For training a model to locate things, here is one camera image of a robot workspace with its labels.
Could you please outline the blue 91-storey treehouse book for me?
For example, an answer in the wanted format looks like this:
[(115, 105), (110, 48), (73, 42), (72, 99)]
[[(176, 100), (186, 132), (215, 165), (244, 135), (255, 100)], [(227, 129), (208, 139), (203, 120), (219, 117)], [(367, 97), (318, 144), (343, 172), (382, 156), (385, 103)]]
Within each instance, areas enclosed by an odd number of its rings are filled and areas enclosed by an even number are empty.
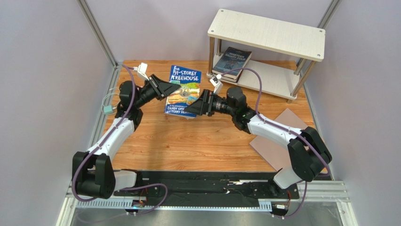
[(201, 71), (172, 65), (169, 82), (178, 84), (180, 88), (166, 98), (164, 113), (186, 119), (196, 118), (195, 114), (184, 109), (199, 98), (201, 78)]

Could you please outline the black 169-storey treehouse book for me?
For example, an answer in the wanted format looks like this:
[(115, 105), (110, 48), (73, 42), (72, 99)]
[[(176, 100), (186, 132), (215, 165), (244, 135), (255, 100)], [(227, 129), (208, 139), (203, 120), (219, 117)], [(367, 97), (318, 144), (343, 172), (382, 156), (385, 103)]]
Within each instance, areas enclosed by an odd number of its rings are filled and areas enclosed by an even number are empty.
[(221, 74), (216, 74), (216, 73), (211, 74), (210, 77), (211, 78), (216, 77), (220, 81), (230, 82), (233, 84), (238, 83), (239, 78), (240, 78), (240, 76), (232, 76), (230, 74), (221, 75)]

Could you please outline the Nineteen Eighty-Four book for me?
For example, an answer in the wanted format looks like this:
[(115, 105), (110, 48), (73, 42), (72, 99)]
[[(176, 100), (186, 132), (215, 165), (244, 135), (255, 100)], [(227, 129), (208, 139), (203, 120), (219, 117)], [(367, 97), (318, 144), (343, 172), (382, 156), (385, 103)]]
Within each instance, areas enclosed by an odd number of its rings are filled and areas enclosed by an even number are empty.
[[(243, 68), (251, 59), (251, 56), (252, 51), (244, 51), (237, 48), (228, 47), (217, 63), (213, 66), (212, 72), (223, 75), (223, 73), (227, 71)], [(241, 73), (242, 70), (235, 70), (227, 74), (232, 76), (240, 76)]]

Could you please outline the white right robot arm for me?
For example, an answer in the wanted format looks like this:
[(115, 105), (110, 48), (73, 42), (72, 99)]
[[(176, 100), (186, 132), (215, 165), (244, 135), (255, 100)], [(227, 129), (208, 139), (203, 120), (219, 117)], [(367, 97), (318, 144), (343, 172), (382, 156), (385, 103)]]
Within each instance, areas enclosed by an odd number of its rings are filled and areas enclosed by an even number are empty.
[(267, 138), (284, 147), (291, 165), (274, 174), (269, 180), (271, 188), (284, 190), (300, 181), (311, 182), (323, 169), (329, 169), (332, 156), (315, 128), (298, 129), (268, 119), (248, 106), (240, 87), (229, 88), (226, 97), (205, 89), (184, 110), (198, 116), (230, 115), (238, 130)]

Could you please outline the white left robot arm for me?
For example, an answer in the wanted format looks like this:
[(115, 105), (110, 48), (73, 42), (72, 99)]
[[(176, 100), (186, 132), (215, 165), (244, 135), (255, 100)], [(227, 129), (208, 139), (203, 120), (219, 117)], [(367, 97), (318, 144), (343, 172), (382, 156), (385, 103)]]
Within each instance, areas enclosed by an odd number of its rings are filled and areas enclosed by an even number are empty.
[(116, 191), (135, 186), (138, 172), (114, 170), (112, 160), (126, 139), (137, 130), (143, 117), (141, 107), (153, 99), (165, 99), (180, 87), (154, 74), (145, 79), (143, 87), (134, 81), (125, 81), (119, 86), (120, 101), (112, 125), (87, 151), (73, 156), (72, 193), (76, 199), (84, 202), (108, 199)]

